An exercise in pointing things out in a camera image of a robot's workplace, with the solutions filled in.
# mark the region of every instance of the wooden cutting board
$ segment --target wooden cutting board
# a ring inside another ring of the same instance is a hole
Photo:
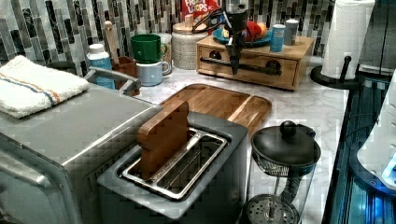
[[[262,126],[272,108],[271,102],[265,98],[205,84],[187,86],[161,105],[171,105],[176,99],[187,101],[190,111],[227,119],[247,127],[249,137]]]
[[[189,104],[175,99],[140,127],[137,142],[142,147],[142,179],[150,179],[187,144]]]

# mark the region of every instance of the striped dish towel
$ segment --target striped dish towel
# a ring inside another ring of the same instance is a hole
[[[86,91],[87,80],[17,56],[0,67],[0,111],[19,119]]]

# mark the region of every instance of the kitchen counter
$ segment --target kitchen counter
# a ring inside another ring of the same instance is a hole
[[[317,134],[315,140],[321,148],[321,157],[308,193],[303,213],[303,223],[318,224],[322,220],[329,191],[332,168],[347,103],[347,91],[320,86],[309,77],[311,69],[320,65],[321,60],[321,58],[312,57],[306,76],[303,77],[296,91],[282,91],[221,77],[199,75],[195,71],[180,70],[174,67],[172,74],[163,77],[163,82],[160,85],[142,87],[136,98],[159,104],[190,84],[203,83],[261,96],[270,100],[272,111],[262,127],[276,126],[284,120],[292,120],[313,128]],[[260,193],[273,193],[275,180],[275,178],[266,176],[253,162],[250,170],[249,199]]]

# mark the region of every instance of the black stand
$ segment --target black stand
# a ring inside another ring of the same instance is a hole
[[[349,66],[351,60],[352,59],[350,56],[345,57],[343,70],[341,71],[341,76],[339,79],[323,76],[321,74],[322,66],[318,66],[312,69],[311,79],[322,86],[326,86],[338,90],[356,90],[359,88],[360,85],[359,78],[355,77],[354,79],[346,80],[347,67]]]

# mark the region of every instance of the french press lid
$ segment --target french press lid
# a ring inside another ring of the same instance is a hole
[[[252,136],[251,145],[261,159],[287,167],[306,167],[320,158],[320,147],[308,135],[309,128],[284,121],[280,126],[260,129]]]

